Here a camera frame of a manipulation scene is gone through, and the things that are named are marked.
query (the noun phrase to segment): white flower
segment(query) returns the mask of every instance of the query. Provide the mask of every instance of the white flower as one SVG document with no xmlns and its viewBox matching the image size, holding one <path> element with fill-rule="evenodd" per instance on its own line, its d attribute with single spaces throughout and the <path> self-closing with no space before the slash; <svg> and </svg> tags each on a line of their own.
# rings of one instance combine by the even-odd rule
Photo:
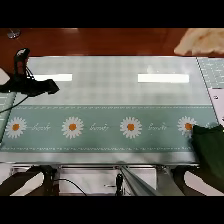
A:
<svg viewBox="0 0 224 224">
<path fill-rule="evenodd" d="M 178 130 L 182 131 L 182 135 L 185 137 L 191 137 L 193 126 L 197 124 L 197 122 L 194 120 L 194 118 L 190 117 L 182 117 L 178 121 Z"/>
<path fill-rule="evenodd" d="M 6 126 L 6 135 L 8 138 L 17 138 L 23 134 L 27 128 L 25 119 L 14 117 Z"/>
<path fill-rule="evenodd" d="M 120 131 L 123 131 L 123 135 L 126 135 L 126 138 L 130 139 L 139 136 L 141 134 L 140 131 L 142 130 L 140 121 L 134 117 L 126 117 L 126 119 L 123 119 L 120 127 Z"/>
<path fill-rule="evenodd" d="M 62 125 L 62 131 L 64 132 L 63 135 L 66 136 L 66 138 L 70 137 L 75 138 L 76 136 L 79 136 L 82 134 L 83 130 L 83 121 L 79 119 L 78 117 L 69 117 L 66 119 L 65 122 L 63 122 Z"/>
</svg>

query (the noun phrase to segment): dark green cloth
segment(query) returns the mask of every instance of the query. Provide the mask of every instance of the dark green cloth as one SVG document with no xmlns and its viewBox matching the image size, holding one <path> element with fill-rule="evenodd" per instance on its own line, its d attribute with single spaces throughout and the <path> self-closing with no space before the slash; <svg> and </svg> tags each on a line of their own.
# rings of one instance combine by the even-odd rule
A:
<svg viewBox="0 0 224 224">
<path fill-rule="evenodd" d="M 214 128 L 193 127 L 192 145 L 200 167 L 224 181 L 224 133 L 222 125 Z"/>
</svg>

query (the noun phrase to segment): black cable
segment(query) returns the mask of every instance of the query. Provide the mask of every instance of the black cable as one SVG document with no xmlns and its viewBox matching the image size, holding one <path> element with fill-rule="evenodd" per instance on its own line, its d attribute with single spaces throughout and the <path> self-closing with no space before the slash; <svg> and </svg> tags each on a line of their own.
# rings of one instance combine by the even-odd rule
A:
<svg viewBox="0 0 224 224">
<path fill-rule="evenodd" d="M 57 179 L 57 180 L 54 180 L 54 181 L 59 181 L 59 180 L 64 180 L 64 181 L 70 182 L 71 184 L 75 185 L 85 196 L 87 196 L 87 194 L 77 184 L 75 184 L 71 180 L 68 180 L 68 179 Z"/>
<path fill-rule="evenodd" d="M 11 106 L 11 107 L 5 109 L 5 110 L 0 111 L 0 114 L 3 113 L 3 112 L 5 112 L 5 111 L 12 110 L 14 107 L 17 107 L 17 106 L 20 105 L 22 102 L 24 102 L 28 97 L 29 97 L 29 96 L 26 96 L 26 97 L 25 97 L 23 100 L 21 100 L 19 103 L 15 104 L 15 105 L 13 105 L 13 106 Z"/>
</svg>

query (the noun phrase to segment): beige cloth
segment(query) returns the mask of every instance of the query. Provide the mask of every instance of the beige cloth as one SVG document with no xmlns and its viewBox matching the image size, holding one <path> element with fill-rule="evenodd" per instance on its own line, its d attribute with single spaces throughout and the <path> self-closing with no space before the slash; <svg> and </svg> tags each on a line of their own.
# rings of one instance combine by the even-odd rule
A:
<svg viewBox="0 0 224 224">
<path fill-rule="evenodd" d="M 224 28 L 189 28 L 174 49 L 175 54 L 224 53 Z"/>
</svg>

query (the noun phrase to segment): red-brown floor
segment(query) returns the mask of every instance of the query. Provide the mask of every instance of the red-brown floor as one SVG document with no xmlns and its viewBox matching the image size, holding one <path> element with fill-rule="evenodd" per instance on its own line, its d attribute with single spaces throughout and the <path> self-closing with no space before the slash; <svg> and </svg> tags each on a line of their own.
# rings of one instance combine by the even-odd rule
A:
<svg viewBox="0 0 224 224">
<path fill-rule="evenodd" d="M 23 47 L 30 56 L 164 55 L 172 56 L 187 28 L 21 28 L 9 39 L 0 28 L 0 67 L 13 72 L 13 56 Z"/>
</svg>

